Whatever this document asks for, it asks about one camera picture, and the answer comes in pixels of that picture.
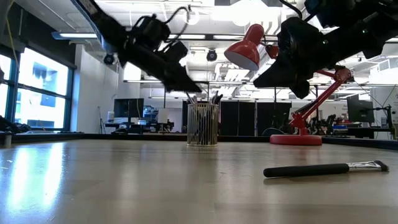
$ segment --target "computer monitor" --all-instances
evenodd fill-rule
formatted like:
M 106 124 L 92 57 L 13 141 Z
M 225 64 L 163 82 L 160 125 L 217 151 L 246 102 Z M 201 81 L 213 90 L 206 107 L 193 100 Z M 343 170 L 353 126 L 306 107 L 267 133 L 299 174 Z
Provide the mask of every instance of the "computer monitor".
M 348 99 L 348 119 L 351 122 L 374 122 L 373 102 Z
M 142 118 L 144 115 L 144 99 L 116 99 L 114 116 L 116 118 Z

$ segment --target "lamp shade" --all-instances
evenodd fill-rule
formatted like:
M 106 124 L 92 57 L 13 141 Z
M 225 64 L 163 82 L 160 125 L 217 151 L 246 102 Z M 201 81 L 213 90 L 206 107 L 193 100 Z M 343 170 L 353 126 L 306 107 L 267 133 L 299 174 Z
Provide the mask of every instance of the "lamp shade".
M 264 36 L 262 25 L 253 24 L 244 35 L 243 40 L 229 46 L 225 57 L 235 65 L 250 71 L 259 70 L 260 54 L 257 46 Z

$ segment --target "brush handle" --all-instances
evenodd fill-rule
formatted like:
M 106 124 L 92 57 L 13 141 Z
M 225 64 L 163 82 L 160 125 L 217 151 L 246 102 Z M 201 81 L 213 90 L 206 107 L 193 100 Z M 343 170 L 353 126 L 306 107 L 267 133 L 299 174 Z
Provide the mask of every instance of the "brush handle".
M 264 169 L 265 177 L 301 177 L 309 175 L 345 174 L 348 164 L 327 164 L 314 166 L 288 166 Z

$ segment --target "lamp base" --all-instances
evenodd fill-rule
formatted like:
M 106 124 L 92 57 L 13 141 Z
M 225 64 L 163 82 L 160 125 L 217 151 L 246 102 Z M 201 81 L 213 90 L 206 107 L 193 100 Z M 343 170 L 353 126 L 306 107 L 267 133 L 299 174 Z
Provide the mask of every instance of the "lamp base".
M 320 146 L 322 145 L 322 137 L 314 135 L 273 134 L 270 137 L 270 143 L 292 146 Z

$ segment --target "window frame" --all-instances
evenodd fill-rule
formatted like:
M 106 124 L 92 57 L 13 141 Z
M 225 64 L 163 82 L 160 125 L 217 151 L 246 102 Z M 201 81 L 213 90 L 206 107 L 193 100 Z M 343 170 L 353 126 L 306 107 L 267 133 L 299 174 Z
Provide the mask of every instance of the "window frame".
M 53 57 L 49 57 L 47 54 L 43 54 L 43 52 L 41 52 L 35 48 L 27 46 L 26 49 L 33 50 L 34 52 L 37 52 L 38 54 L 41 54 L 44 57 L 54 60 Z M 18 83 L 19 70 L 18 70 L 17 64 L 19 64 L 19 65 L 21 64 L 21 53 L 23 53 L 23 52 L 16 51 L 16 56 L 17 56 L 17 58 L 16 58 L 17 60 L 16 60 L 12 49 L 9 49 L 0 44 L 0 54 L 11 58 L 10 79 L 5 80 L 4 84 L 2 84 L 2 85 L 8 85 L 5 118 L 8 121 L 15 122 L 17 93 L 18 93 L 18 88 L 20 88 L 20 89 L 30 90 L 30 91 L 33 91 L 36 93 L 46 94 L 48 96 L 54 96 L 54 97 L 59 97 L 59 98 L 65 99 L 63 128 L 46 128 L 45 130 L 46 131 L 70 131 L 70 118 L 71 118 L 71 112 L 72 112 L 73 76 L 75 74 L 76 68 L 65 65 L 64 63 L 59 62 L 57 60 L 54 60 L 68 68 L 67 93 L 64 96 L 64 95 L 58 94 L 56 92 L 52 92 L 52 91 L 48 91 L 48 90 L 44 90 L 44 89 L 36 88 L 33 86 Z M 32 128 L 32 130 L 41 130 L 41 129 L 42 128 Z

